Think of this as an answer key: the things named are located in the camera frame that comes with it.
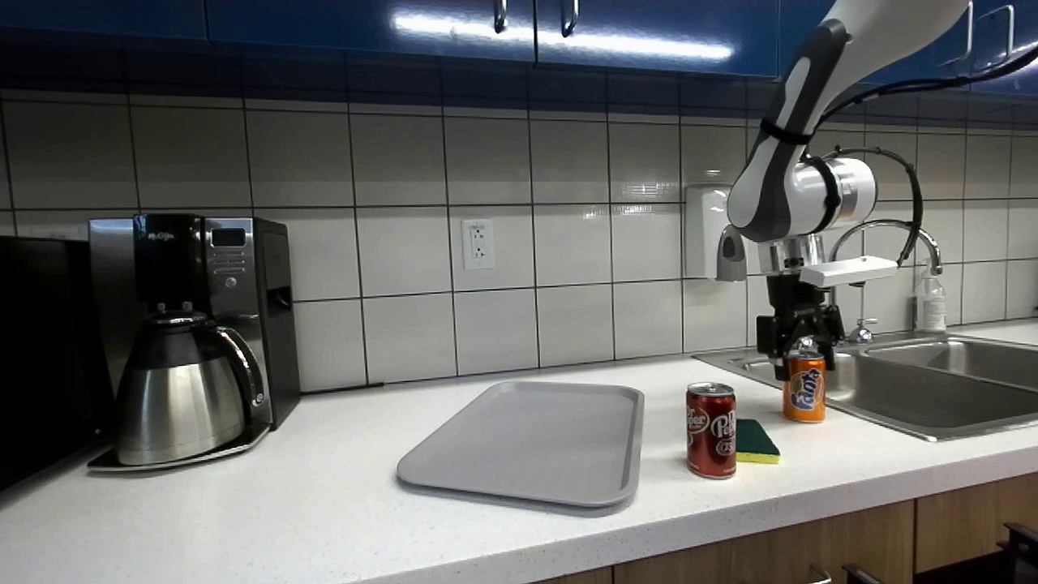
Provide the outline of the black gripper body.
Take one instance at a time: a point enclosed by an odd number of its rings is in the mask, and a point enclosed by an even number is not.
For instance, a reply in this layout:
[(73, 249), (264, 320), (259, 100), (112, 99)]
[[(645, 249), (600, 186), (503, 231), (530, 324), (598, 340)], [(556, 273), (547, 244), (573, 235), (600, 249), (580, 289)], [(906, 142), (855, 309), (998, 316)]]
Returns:
[(799, 276), (768, 276), (766, 292), (772, 306), (768, 316), (777, 317), (777, 327), (778, 327), (782, 357), (791, 351), (799, 338), (810, 338), (817, 345), (821, 309), (838, 309), (838, 306), (823, 302), (823, 292), (803, 284)]

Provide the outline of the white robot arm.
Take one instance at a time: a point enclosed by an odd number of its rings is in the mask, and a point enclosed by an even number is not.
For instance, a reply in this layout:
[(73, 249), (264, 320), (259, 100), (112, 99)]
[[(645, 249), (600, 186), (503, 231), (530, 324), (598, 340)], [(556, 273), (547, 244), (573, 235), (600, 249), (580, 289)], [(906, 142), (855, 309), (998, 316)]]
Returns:
[(755, 317), (755, 351), (778, 380), (791, 373), (799, 345), (815, 345), (833, 366), (844, 324), (842, 309), (823, 302), (829, 289), (898, 270), (883, 258), (823, 258), (821, 235), (838, 221), (866, 221), (878, 189), (857, 156), (810, 156), (815, 134), (842, 94), (922, 51), (964, 12), (967, 0), (833, 0), (782, 74), (727, 194), (727, 221), (766, 258), (772, 311)]

